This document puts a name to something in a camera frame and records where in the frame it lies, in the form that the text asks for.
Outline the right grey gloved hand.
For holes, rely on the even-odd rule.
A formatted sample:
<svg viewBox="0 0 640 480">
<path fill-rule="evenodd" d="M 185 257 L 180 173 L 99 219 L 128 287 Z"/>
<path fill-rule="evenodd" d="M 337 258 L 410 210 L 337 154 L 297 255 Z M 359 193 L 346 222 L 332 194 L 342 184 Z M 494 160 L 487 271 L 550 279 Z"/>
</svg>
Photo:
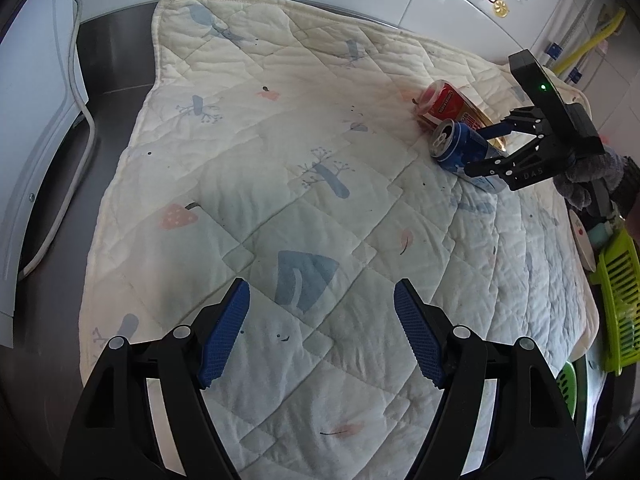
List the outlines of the right grey gloved hand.
<svg viewBox="0 0 640 480">
<path fill-rule="evenodd" d="M 575 162 L 564 174 L 553 178 L 556 190 L 575 208 L 593 202 L 587 185 L 602 180 L 608 197 L 623 217 L 631 212 L 639 196 L 639 167 L 629 156 L 607 148 L 604 154 Z"/>
</svg>

